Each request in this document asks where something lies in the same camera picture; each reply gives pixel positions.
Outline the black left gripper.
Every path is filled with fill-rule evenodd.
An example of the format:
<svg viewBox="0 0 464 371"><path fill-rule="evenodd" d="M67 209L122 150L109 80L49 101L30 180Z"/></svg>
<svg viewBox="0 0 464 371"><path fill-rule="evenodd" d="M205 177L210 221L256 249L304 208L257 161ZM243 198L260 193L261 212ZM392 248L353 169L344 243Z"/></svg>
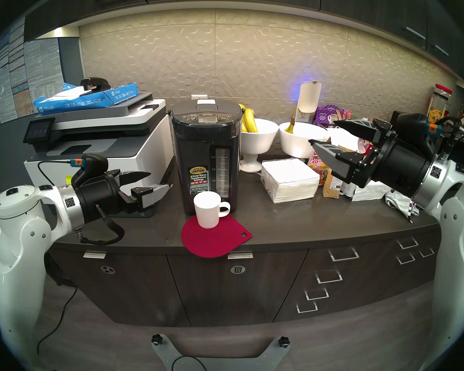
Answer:
<svg viewBox="0 0 464 371"><path fill-rule="evenodd" d="M173 187L172 184L158 184L151 187L134 187L131 197L120 190L120 187L142 180L149 172L119 172L104 173L88 179L85 173L77 173L77 197L83 213L84 223L90 223L101 218L97 205L106 215L116 215L121 212L133 213L135 201L137 211L146 211L159 202Z"/></svg>

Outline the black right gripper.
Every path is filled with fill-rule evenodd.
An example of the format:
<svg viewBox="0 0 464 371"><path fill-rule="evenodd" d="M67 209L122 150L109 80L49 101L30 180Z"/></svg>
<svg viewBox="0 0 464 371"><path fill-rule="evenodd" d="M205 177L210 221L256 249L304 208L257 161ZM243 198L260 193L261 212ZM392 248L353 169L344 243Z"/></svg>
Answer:
<svg viewBox="0 0 464 371"><path fill-rule="evenodd" d="M382 182L409 198L416 194L434 158L434 146L426 133L389 133L391 124L379 119L336 120L333 123L358 138L375 143L379 150L372 171L372 152L365 156L328 142L309 140L333 176L359 187L365 187L370 180Z"/></svg>

